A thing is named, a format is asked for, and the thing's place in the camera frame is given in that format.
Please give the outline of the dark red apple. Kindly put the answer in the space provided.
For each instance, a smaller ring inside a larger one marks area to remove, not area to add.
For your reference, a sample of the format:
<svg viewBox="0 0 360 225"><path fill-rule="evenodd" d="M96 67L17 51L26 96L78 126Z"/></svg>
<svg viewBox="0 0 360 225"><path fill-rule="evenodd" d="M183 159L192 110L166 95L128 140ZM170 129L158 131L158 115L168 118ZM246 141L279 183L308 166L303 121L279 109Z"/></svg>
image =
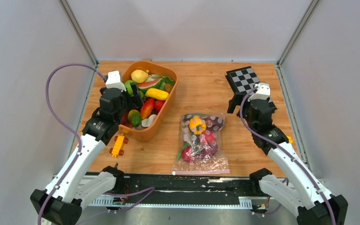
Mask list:
<svg viewBox="0 0 360 225"><path fill-rule="evenodd" d="M209 131L219 131L224 126L225 119L218 116L208 116L204 118Z"/></svg>

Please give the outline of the yellow bell pepper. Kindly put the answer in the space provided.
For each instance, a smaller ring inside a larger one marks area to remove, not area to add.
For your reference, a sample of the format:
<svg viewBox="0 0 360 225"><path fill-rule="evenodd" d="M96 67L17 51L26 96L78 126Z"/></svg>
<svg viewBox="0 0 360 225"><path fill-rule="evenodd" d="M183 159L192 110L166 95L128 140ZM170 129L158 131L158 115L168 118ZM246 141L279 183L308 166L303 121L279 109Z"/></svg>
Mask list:
<svg viewBox="0 0 360 225"><path fill-rule="evenodd" d="M207 128L207 124L205 122L205 120L201 119L198 116L194 116L190 121L189 121L189 129L195 134L195 135L200 135L202 134L206 128Z"/></svg>

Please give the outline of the purple sweet potato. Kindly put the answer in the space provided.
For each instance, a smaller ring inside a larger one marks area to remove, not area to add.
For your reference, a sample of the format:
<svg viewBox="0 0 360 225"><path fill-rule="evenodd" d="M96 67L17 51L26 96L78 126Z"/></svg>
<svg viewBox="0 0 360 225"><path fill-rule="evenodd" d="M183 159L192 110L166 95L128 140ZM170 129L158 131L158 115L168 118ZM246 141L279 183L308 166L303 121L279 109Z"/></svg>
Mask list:
<svg viewBox="0 0 360 225"><path fill-rule="evenodd" d="M218 151L218 144L216 141L213 142L203 142L200 146L200 154L198 155L199 159L209 159L213 157Z"/></svg>

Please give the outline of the clear zip top bag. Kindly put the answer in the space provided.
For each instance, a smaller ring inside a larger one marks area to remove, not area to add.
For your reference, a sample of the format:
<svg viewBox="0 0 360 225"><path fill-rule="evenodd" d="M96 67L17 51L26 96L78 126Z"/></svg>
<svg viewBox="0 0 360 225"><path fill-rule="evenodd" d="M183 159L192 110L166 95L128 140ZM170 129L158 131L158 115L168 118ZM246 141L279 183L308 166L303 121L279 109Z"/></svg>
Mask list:
<svg viewBox="0 0 360 225"><path fill-rule="evenodd" d="M230 172L223 151L222 113L186 113L180 120L179 150L172 166L172 175L212 175Z"/></svg>

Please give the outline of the light green pepper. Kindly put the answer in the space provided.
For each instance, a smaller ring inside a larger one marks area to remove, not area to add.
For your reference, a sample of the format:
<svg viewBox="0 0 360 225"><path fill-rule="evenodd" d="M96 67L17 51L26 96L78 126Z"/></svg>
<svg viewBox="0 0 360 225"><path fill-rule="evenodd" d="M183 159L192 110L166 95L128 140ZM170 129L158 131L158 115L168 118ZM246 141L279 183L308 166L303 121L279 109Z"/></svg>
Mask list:
<svg viewBox="0 0 360 225"><path fill-rule="evenodd" d="M189 145L188 142L183 142L183 145L181 146L181 148L180 148L180 150L179 150L179 152L178 152L178 154L177 154L177 157L176 157L177 160L180 160L180 159L181 159L181 155L182 155L183 150L184 150L185 148L189 147L189 146L190 146L190 145Z"/></svg>

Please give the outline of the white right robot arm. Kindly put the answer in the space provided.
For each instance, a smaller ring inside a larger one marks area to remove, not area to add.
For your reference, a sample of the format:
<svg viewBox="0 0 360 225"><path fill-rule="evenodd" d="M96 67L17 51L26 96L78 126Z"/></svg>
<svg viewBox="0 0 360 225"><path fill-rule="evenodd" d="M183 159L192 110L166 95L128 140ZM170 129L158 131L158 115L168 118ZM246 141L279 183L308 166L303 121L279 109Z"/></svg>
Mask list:
<svg viewBox="0 0 360 225"><path fill-rule="evenodd" d="M229 101L228 113L240 106L239 117L251 132L255 145L285 173L293 187L280 182L268 169L252 174L250 192L274 197L288 209L299 225L343 225L348 202L333 195L308 169L295 152L289 138L272 123L269 95L255 91L236 93Z"/></svg>

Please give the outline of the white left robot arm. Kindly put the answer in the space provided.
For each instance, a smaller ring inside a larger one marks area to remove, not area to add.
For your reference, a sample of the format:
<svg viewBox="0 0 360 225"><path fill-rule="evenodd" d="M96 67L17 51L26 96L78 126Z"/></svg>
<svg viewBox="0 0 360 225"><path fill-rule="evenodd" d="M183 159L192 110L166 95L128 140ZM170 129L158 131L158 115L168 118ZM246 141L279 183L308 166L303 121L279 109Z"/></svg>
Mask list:
<svg viewBox="0 0 360 225"><path fill-rule="evenodd" d="M77 135L73 151L55 178L43 190L34 190L30 200L38 213L37 223L44 218L57 225L75 225L82 211L103 193L121 193L125 187L123 172L108 166L88 183L79 184L98 154L119 130L127 112L143 106L137 84L132 94L123 83L101 88L99 107L86 122L82 135Z"/></svg>

